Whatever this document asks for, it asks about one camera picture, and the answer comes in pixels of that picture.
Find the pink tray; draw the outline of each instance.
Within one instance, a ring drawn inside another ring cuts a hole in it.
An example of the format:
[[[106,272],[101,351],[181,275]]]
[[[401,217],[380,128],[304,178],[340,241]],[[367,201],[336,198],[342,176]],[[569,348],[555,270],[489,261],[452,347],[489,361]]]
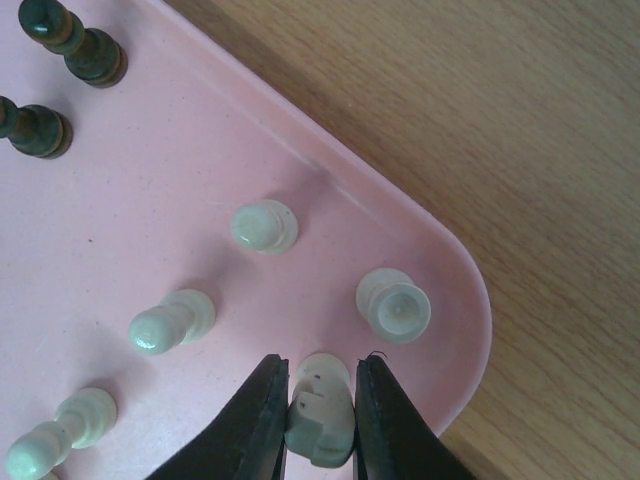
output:
[[[0,142],[0,449],[77,389],[102,386],[117,399],[116,427],[57,471],[142,479],[265,354],[295,372],[319,350],[354,377],[358,358],[386,353],[440,434],[478,386],[491,342],[487,292],[460,242],[163,3],[65,4],[118,39],[130,68],[111,89],[84,85],[20,30],[18,2],[2,2],[1,94],[66,114],[75,140],[54,161]],[[231,239],[234,211],[264,197],[300,220],[282,257]],[[431,299],[431,324],[412,344],[384,343],[356,311],[358,281],[380,266],[404,270]],[[131,319],[185,286],[214,298],[213,331],[160,357],[137,355]],[[287,478],[346,480],[351,464],[321,470],[291,454]]]

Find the chess piece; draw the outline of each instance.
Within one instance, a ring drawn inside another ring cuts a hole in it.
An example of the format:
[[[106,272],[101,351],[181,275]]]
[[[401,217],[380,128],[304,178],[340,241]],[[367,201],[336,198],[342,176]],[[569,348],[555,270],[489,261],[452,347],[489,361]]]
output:
[[[298,368],[287,412],[287,448],[322,468],[338,468],[351,456],[356,418],[349,370],[337,357],[316,353]]]
[[[56,158],[65,153],[73,129],[62,114],[41,105],[18,108],[0,97],[0,138],[8,138],[21,153],[38,158]]]
[[[201,339],[215,320],[216,309],[207,295],[198,290],[179,290],[133,319],[129,341],[140,353],[159,355]]]
[[[18,17],[29,37],[63,55],[69,71],[87,84],[110,87],[126,73],[124,49],[102,30],[85,29],[80,19],[57,0],[24,0]]]
[[[356,305],[378,336],[390,343],[409,343],[431,319],[427,295],[404,272],[378,268],[358,284]]]
[[[7,473],[21,480],[46,478],[72,448],[96,444],[113,428],[116,417],[111,395],[99,388],[80,390],[60,404],[53,421],[41,423],[11,445]]]
[[[231,221],[233,238],[245,248],[265,255],[281,255],[298,238],[298,220],[276,200],[262,200],[238,209]]]

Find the white pawn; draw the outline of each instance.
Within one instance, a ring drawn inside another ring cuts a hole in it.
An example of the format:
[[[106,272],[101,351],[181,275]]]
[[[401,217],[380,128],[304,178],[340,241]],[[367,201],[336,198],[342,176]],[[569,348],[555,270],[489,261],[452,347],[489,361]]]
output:
[[[358,284],[356,305],[378,336],[390,343],[409,343],[431,320],[427,295],[404,272],[378,268]]]
[[[71,448],[94,445],[113,428],[116,417],[111,395],[99,388],[80,390],[60,404],[53,421],[41,423],[11,445],[7,473],[20,480],[57,478],[50,472]]]
[[[129,341],[141,353],[159,355],[176,345],[199,340],[211,330],[215,320],[215,306],[206,294],[179,290],[133,319]]]
[[[231,220],[233,238],[264,255],[282,255],[298,238],[298,220],[289,207],[262,200],[238,209]]]
[[[356,418],[349,371],[337,357],[316,353],[298,368],[298,383],[287,413],[287,448],[322,468],[338,468],[349,459]]]

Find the dark green chess piece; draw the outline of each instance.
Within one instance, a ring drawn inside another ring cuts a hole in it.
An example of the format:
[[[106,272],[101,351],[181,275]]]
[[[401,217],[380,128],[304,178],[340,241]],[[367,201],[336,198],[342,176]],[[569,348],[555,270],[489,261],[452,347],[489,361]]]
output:
[[[18,17],[27,35],[47,50],[63,55],[69,71],[87,84],[106,88],[124,77],[124,49],[102,30],[85,29],[80,19],[57,0],[24,0]]]
[[[25,155],[51,159],[69,149],[73,129],[64,115],[50,108],[18,108],[8,98],[0,97],[0,138],[8,138]]]

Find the wooden table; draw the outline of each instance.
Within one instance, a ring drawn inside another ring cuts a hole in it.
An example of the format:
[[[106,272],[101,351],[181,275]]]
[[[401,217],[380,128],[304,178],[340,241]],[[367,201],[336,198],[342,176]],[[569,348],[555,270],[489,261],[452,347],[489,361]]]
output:
[[[433,213],[494,344],[483,478],[640,478],[640,4],[169,0]]]

